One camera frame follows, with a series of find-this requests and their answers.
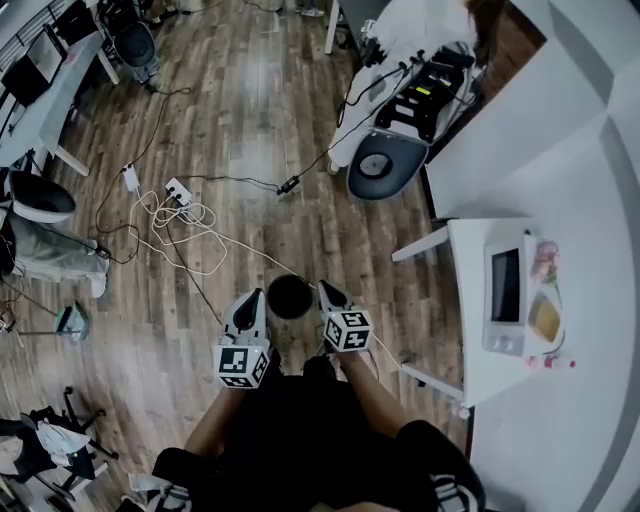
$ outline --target microwave display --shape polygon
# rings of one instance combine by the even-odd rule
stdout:
[[[520,321],[520,255],[518,249],[492,256],[491,321]]]

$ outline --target white table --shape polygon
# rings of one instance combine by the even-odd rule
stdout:
[[[503,237],[535,232],[531,219],[459,219],[446,227],[396,251],[393,261],[411,258],[445,243],[451,243],[458,282],[462,320],[463,384],[456,387],[413,364],[402,365],[408,375],[452,397],[463,408],[497,395],[533,375],[523,359],[482,348],[485,301],[484,249]]]
[[[67,49],[67,60],[51,87],[29,105],[13,133],[5,130],[0,138],[0,166],[11,165],[27,151],[42,145],[83,176],[89,174],[89,168],[60,146],[58,140],[78,87],[96,55],[113,84],[118,84],[118,75],[101,46],[102,36],[94,32]]]

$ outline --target robot controller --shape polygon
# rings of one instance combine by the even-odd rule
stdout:
[[[320,281],[317,289],[324,339],[338,352],[366,350],[371,338],[369,312],[326,281]],[[242,295],[225,313],[224,334],[214,347],[214,369],[226,387],[260,386],[274,350],[266,313],[260,288]]]

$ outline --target white wall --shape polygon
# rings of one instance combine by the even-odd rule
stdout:
[[[640,485],[640,17],[624,0],[516,5],[549,41],[428,177],[439,216],[528,214],[559,242],[577,368],[476,407],[472,462],[508,510],[618,512]]]

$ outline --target white power strip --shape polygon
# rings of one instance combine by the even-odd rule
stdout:
[[[169,195],[174,197],[182,206],[187,206],[193,199],[191,192],[189,192],[176,178],[171,178],[165,188]]]

